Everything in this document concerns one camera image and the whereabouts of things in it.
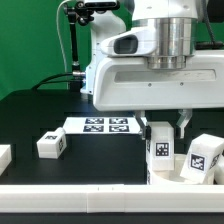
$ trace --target white cube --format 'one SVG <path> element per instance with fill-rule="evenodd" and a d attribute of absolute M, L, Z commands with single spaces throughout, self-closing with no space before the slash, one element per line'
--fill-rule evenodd
<path fill-rule="evenodd" d="M 149 122 L 152 129 L 150 152 L 146 162 L 150 170 L 174 170 L 174 129 L 168 122 Z"/>
<path fill-rule="evenodd" d="M 38 142 L 38 154 L 40 158 L 57 159 L 67 147 L 65 132 L 57 129 L 47 132 Z"/>
<path fill-rule="evenodd" d="M 224 156 L 221 155 L 215 169 L 215 181 L 217 184 L 224 185 Z"/>
<path fill-rule="evenodd" d="M 0 145 L 0 175 L 7 168 L 9 163 L 12 161 L 11 146 Z"/>
<path fill-rule="evenodd" d="M 181 176 L 203 183 L 212 176 L 224 149 L 224 139 L 203 134 L 194 139 L 184 162 Z"/>

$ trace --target black table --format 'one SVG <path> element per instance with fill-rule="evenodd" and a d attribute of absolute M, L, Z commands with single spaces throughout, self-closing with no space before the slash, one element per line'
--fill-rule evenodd
<path fill-rule="evenodd" d="M 11 144 L 13 161 L 0 184 L 145 184 L 145 142 L 132 135 L 68 135 L 58 160 L 39 159 L 37 140 L 63 126 L 66 117 L 132 116 L 102 113 L 80 94 L 64 91 L 17 91 L 0 102 L 0 144 Z M 147 112 L 150 120 L 174 124 L 177 111 Z M 178 153 L 186 153 L 201 133 L 224 136 L 224 110 L 196 110 Z M 0 223 L 223 223 L 223 214 L 0 214 Z"/>

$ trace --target black mount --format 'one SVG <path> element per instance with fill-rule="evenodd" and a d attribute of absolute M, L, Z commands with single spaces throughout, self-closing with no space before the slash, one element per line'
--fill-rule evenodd
<path fill-rule="evenodd" d="M 78 57 L 78 45 L 77 45 L 77 33 L 76 33 L 76 23 L 78 22 L 81 26 L 86 26 L 94 20 L 92 16 L 94 12 L 105 13 L 107 10 L 118 10 L 120 8 L 120 3 L 114 4 L 101 4 L 101 3 L 91 3 L 84 4 L 83 2 L 77 2 L 74 6 L 69 6 L 67 3 L 64 4 L 64 13 L 68 17 L 71 33 L 71 44 L 72 44 L 72 72 L 76 81 L 75 87 L 73 88 L 75 92 L 79 92 L 83 84 L 83 72 L 80 71 L 79 57 Z"/>

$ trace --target white paper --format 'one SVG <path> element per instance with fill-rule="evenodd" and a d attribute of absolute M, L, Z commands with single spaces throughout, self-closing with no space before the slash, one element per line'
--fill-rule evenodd
<path fill-rule="evenodd" d="M 68 117 L 66 134 L 138 134 L 140 126 L 132 117 Z"/>

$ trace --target metal cylinder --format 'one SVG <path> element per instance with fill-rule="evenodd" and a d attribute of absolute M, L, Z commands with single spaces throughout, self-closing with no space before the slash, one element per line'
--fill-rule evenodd
<path fill-rule="evenodd" d="M 149 55 L 151 69 L 185 68 L 185 57 L 194 55 L 197 20 L 191 18 L 162 18 L 134 21 L 134 27 L 154 23 L 157 47 Z"/>

